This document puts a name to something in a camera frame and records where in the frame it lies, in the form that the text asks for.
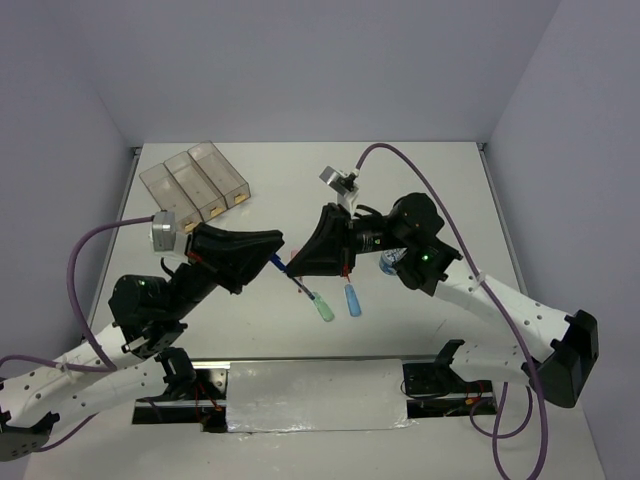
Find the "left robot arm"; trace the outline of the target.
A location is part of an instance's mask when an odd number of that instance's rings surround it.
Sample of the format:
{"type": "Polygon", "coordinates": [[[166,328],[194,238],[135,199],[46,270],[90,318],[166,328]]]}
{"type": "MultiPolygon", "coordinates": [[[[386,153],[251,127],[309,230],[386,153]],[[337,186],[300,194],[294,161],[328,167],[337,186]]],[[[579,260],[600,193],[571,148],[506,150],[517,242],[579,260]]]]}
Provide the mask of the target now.
{"type": "Polygon", "coordinates": [[[84,425],[119,403],[189,396],[197,388],[197,374],[185,350],[174,345],[187,328],[185,318],[218,287],[240,294],[284,244],[279,230],[233,232],[199,224],[180,233],[165,211],[131,222],[148,226],[153,252],[178,260],[178,268],[167,277],[120,277],[108,301],[113,320],[93,333],[78,304],[75,268],[82,247],[104,229],[97,227],[78,241],[66,285],[84,341],[54,360],[2,358],[33,366],[1,382],[2,461],[51,450],[55,429],[84,425]]]}

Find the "blue pen cap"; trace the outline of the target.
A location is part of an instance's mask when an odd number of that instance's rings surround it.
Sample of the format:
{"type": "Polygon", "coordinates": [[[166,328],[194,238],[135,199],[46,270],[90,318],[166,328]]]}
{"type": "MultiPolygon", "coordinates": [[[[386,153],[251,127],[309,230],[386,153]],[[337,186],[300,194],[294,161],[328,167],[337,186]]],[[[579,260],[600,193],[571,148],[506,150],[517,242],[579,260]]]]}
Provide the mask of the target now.
{"type": "Polygon", "coordinates": [[[283,274],[287,275],[287,267],[285,265],[285,263],[282,261],[282,259],[274,254],[271,256],[270,258],[270,262],[283,274]]]}

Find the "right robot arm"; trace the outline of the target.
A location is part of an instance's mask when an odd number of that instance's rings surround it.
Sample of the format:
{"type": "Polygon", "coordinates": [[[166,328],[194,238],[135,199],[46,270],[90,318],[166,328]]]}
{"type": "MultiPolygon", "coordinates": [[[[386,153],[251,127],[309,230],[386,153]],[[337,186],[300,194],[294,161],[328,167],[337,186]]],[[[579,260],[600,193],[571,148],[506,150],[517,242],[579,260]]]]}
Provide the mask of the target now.
{"type": "Polygon", "coordinates": [[[286,273],[294,278],[346,277],[357,255],[400,249],[393,268],[406,288],[456,305],[514,337],[513,347],[502,351],[462,339],[448,341],[434,369],[442,389],[457,391],[476,380],[525,384],[555,406],[574,407],[599,358],[596,319],[583,310],[569,314],[547,307],[472,271],[456,248],[439,239],[443,226],[424,193],[401,197],[387,215],[366,206],[350,214],[328,203],[286,273]]]}

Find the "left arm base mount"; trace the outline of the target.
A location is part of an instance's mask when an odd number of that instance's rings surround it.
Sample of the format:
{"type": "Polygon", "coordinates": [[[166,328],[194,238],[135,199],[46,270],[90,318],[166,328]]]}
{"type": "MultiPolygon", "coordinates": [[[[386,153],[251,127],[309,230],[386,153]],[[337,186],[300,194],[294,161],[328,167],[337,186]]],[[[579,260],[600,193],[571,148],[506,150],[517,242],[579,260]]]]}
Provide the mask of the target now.
{"type": "Polygon", "coordinates": [[[228,363],[193,362],[184,350],[171,348],[156,355],[152,365],[160,368],[162,391],[135,402],[134,425],[194,424],[206,433],[228,431],[228,363]]]}

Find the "blue gel pen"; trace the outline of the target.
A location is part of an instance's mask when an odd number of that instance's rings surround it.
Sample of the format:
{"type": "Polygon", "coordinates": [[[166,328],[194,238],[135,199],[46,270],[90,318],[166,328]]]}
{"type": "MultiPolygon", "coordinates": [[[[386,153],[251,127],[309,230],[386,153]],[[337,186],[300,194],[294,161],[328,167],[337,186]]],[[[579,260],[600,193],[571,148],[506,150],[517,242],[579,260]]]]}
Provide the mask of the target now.
{"type": "Polygon", "coordinates": [[[315,294],[303,283],[301,278],[295,277],[294,280],[296,281],[298,289],[301,292],[303,292],[309,299],[315,299],[315,294]]]}

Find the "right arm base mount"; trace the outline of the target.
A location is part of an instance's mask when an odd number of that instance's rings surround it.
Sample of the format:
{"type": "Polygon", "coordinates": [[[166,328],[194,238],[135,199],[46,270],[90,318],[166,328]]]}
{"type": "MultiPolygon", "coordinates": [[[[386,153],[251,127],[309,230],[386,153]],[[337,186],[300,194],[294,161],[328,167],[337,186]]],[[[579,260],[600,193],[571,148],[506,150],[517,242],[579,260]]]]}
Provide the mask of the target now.
{"type": "Polygon", "coordinates": [[[463,345],[451,340],[433,359],[402,363],[400,391],[409,419],[468,417],[472,409],[477,415],[496,413],[491,382],[465,381],[451,369],[453,355],[463,345]]]}

